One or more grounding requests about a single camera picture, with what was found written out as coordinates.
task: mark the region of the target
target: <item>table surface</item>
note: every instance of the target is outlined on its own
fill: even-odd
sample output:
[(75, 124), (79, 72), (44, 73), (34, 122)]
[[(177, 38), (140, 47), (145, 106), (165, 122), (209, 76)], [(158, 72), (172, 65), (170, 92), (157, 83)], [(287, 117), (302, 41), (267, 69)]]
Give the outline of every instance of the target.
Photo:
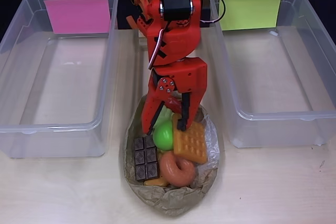
[[(203, 29), (196, 54), (216, 47), (211, 33)], [(222, 153), (212, 188), (194, 209), (173, 219), (141, 202), (123, 178), (121, 147), (137, 101), (146, 92), (148, 58), (134, 31), (118, 30), (117, 38), (118, 77), (106, 153), (35, 159), (0, 153), (0, 223), (335, 223), (335, 143), (235, 148), (219, 123), (211, 71), (202, 104), (216, 124)]]

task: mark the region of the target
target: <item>clear plastic bin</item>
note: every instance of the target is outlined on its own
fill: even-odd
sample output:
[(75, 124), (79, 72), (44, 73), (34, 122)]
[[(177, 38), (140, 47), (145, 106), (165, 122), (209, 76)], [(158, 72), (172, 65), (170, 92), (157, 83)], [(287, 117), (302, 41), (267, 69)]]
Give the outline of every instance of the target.
[[(211, 0), (213, 17), (218, 0)], [(237, 147), (321, 145), (336, 133), (336, 47), (308, 0), (281, 0), (274, 29), (222, 31), (216, 62)]]
[(44, 0), (23, 0), (0, 44), (0, 150), (9, 157), (104, 153), (118, 0), (106, 34), (53, 33)]

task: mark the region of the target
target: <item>red robot arm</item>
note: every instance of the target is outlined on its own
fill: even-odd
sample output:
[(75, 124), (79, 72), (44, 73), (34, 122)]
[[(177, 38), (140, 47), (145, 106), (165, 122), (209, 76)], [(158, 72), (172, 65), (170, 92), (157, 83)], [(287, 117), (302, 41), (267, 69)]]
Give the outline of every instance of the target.
[[(142, 14), (136, 21), (148, 41), (149, 89), (142, 129), (150, 134), (163, 105), (182, 114), (177, 128), (190, 127), (207, 86), (207, 65), (188, 58), (201, 39), (201, 0), (132, 0)], [(182, 101), (172, 96), (182, 94)]]

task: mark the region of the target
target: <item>donut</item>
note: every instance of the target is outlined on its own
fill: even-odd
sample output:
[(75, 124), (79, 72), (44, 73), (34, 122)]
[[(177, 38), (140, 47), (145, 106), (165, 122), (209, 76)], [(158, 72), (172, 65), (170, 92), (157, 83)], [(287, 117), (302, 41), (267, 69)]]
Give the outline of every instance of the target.
[(173, 152), (166, 152), (160, 159), (160, 173), (173, 186), (188, 186), (195, 179), (194, 164)]

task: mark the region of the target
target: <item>parchment paper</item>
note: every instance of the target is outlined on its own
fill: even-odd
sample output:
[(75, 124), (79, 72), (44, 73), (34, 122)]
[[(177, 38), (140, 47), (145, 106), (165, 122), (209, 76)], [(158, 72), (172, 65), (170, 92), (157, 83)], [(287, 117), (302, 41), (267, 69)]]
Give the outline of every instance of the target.
[(216, 178), (219, 163), (216, 128), (204, 108), (200, 107), (195, 121), (201, 122), (205, 126), (208, 162), (196, 166), (197, 175), (190, 188), (176, 188), (171, 185), (168, 187), (143, 186), (142, 183), (135, 180), (133, 140), (136, 137), (144, 136), (141, 128), (141, 112), (144, 102), (145, 96), (141, 99), (126, 132), (123, 149), (124, 175), (131, 189), (145, 204), (165, 215), (178, 216), (198, 204), (209, 191)]

